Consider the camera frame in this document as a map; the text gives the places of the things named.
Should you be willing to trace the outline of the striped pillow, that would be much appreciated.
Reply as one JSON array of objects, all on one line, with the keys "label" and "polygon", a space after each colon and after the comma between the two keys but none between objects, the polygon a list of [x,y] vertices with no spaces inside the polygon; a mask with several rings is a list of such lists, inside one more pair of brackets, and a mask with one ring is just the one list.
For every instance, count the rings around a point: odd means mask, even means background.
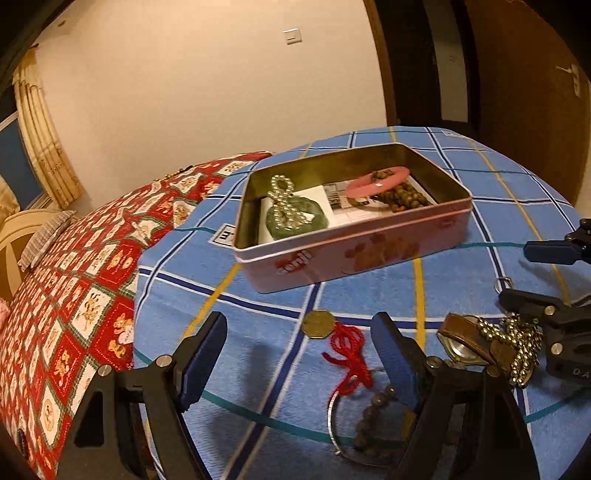
[{"label": "striped pillow", "polygon": [[58,236],[69,226],[74,215],[74,210],[56,213],[32,235],[18,261],[22,272],[33,269],[41,261]]}]

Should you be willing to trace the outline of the red patterned bed quilt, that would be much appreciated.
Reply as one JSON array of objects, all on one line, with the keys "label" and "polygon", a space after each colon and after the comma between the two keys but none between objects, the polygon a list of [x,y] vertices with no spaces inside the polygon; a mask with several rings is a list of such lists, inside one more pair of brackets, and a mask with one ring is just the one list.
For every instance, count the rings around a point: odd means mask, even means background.
[{"label": "red patterned bed quilt", "polygon": [[182,225],[230,174],[266,151],[190,166],[139,187],[59,233],[1,317],[1,424],[41,479],[52,479],[98,367],[133,365],[141,254]]}]

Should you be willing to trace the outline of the green jade bangle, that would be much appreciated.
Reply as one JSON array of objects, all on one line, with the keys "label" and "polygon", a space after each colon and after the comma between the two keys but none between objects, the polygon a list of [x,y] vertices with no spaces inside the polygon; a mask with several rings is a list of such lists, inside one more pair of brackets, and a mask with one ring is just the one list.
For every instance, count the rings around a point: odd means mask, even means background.
[{"label": "green jade bangle", "polygon": [[317,201],[291,196],[273,203],[266,213],[266,229],[273,240],[280,240],[325,229],[329,219]]}]

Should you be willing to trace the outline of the blue plaid table cloth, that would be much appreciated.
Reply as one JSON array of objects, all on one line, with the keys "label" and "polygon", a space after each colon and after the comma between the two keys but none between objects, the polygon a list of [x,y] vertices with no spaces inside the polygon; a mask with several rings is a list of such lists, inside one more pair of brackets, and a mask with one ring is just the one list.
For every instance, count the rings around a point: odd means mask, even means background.
[{"label": "blue plaid table cloth", "polygon": [[527,261],[524,244],[575,229],[575,208],[510,158],[442,128],[382,127],[321,140],[273,156],[283,163],[363,146],[406,144],[461,181],[474,195],[466,242],[421,260],[349,278],[261,294],[230,247],[249,172],[232,168],[186,223],[138,262],[135,360],[174,351],[211,311],[228,318],[228,339],[201,399],[184,415],[215,479],[377,479],[380,472],[339,458],[329,440],[329,396],[345,372],[324,358],[329,342],[301,332],[304,315],[326,310],[362,331],[387,312],[430,355],[450,312],[496,321],[495,282],[577,300],[590,292],[585,263],[553,267]]}]

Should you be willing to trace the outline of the printed paper leaflet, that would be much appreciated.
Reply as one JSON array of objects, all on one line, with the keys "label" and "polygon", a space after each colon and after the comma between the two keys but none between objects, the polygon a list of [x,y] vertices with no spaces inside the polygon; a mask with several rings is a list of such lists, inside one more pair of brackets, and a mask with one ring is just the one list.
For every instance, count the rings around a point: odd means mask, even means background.
[{"label": "printed paper leaflet", "polygon": [[[412,176],[410,177],[410,183],[425,194],[432,202],[432,205],[437,205],[438,202]],[[294,191],[294,196],[307,197],[317,201],[321,205],[325,216],[329,219],[329,228],[394,215],[391,212],[377,211],[370,208],[370,197],[358,199],[346,197],[346,185],[348,184],[349,181],[342,181],[301,189]]]}]

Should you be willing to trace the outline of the beige floral curtain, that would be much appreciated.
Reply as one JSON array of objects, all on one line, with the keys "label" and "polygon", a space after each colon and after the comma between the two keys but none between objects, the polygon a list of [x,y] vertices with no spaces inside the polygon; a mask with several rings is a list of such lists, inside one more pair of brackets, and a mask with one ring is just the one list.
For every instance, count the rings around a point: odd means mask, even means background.
[{"label": "beige floral curtain", "polygon": [[35,51],[29,50],[1,88],[1,119],[16,116],[24,153],[41,190],[63,210],[84,189],[63,150],[47,106]]}]

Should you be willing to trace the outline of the brown wooden bead mala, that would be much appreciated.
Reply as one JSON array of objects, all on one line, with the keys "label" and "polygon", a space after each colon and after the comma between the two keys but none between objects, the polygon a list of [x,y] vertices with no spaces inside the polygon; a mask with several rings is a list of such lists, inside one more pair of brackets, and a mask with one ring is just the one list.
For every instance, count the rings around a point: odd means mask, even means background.
[{"label": "brown wooden bead mala", "polygon": [[432,205],[425,194],[410,183],[411,177],[389,190],[371,196],[369,207],[377,211],[400,213]]}]

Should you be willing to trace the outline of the dark wooden door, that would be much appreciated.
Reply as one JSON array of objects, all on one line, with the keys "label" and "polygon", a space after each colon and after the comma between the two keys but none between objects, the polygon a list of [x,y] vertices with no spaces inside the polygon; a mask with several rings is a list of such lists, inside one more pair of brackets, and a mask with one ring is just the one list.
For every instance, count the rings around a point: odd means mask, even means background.
[{"label": "dark wooden door", "polygon": [[524,1],[367,1],[391,125],[437,126],[509,156],[576,202],[590,78]]}]

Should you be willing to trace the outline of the brown leather strap watch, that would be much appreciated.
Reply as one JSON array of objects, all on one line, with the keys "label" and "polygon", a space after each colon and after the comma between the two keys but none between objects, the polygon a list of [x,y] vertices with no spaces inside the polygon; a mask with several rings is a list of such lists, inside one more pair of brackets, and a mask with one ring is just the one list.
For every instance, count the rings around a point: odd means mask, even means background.
[{"label": "brown leather strap watch", "polygon": [[515,348],[481,332],[480,317],[449,313],[437,332],[448,356],[466,365],[495,365],[508,376],[517,355]]}]

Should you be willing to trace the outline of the cream wooden headboard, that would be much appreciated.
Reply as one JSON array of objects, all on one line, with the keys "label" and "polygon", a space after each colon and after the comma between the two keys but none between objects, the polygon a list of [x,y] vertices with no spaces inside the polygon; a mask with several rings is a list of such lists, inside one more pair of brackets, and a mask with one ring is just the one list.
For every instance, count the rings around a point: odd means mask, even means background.
[{"label": "cream wooden headboard", "polygon": [[9,216],[0,231],[0,294],[10,303],[26,274],[18,265],[22,252],[33,236],[47,221],[57,214],[50,209],[30,209]]}]

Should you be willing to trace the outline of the pink metal tin box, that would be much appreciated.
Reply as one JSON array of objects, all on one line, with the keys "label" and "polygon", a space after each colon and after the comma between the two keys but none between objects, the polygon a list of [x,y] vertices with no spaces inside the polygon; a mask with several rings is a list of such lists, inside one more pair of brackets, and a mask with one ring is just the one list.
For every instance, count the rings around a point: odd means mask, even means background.
[{"label": "pink metal tin box", "polygon": [[249,175],[233,251],[252,287],[276,292],[463,242],[472,195],[402,144],[304,157]]}]

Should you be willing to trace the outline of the pink bangle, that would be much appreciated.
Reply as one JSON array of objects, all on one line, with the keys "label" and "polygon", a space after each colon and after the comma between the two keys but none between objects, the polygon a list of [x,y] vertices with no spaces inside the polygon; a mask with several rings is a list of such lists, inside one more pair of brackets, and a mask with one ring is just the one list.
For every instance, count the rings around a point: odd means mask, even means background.
[{"label": "pink bangle", "polygon": [[410,170],[404,166],[377,170],[349,182],[346,197],[358,199],[379,195],[400,185],[409,176]]}]

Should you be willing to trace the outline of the window with blue blind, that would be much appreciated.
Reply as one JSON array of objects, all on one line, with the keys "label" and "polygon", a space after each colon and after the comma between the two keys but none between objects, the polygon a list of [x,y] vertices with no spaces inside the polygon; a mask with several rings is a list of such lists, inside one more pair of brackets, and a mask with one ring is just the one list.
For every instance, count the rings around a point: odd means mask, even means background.
[{"label": "window with blue blind", "polygon": [[1,122],[0,157],[1,176],[15,194],[21,209],[42,208],[48,197],[33,172],[23,146],[17,112]]}]

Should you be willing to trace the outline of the white wall switch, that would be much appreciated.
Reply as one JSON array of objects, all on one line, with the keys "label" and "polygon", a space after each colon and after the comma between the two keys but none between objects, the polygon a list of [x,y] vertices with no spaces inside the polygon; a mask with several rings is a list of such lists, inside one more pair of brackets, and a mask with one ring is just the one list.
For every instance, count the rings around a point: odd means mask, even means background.
[{"label": "white wall switch", "polygon": [[303,41],[303,37],[301,37],[301,29],[297,27],[284,30],[283,37],[284,40],[286,40],[287,45],[294,45]]}]

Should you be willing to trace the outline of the gold coin red tassel charm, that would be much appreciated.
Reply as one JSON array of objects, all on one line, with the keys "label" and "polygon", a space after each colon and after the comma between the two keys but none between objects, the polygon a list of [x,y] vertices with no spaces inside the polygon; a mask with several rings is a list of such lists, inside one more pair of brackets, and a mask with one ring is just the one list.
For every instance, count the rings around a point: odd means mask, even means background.
[{"label": "gold coin red tassel charm", "polygon": [[308,339],[328,339],[334,354],[324,352],[322,358],[346,370],[335,393],[349,396],[360,386],[373,388],[373,376],[363,357],[365,335],[358,327],[339,322],[329,311],[313,310],[304,315],[301,331]]}]

